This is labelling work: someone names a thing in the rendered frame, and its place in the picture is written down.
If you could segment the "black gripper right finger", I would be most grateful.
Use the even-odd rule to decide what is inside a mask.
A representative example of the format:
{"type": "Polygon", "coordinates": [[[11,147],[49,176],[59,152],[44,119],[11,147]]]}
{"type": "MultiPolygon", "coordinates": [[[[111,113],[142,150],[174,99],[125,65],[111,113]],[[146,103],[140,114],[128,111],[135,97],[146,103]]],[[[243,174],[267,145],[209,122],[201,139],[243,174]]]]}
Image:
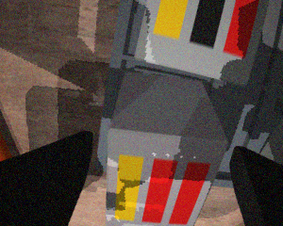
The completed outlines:
{"type": "Polygon", "coordinates": [[[244,226],[283,226],[283,166],[236,146],[229,170],[244,226]]]}

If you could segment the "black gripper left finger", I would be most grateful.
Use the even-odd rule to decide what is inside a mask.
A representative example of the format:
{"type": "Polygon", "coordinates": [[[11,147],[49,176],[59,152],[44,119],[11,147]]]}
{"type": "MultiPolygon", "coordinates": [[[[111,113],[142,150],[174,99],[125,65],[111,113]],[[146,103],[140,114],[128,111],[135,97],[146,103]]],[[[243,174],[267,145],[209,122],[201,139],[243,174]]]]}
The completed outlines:
{"type": "Polygon", "coordinates": [[[92,132],[0,162],[0,226],[67,226],[92,161],[92,132]]]}

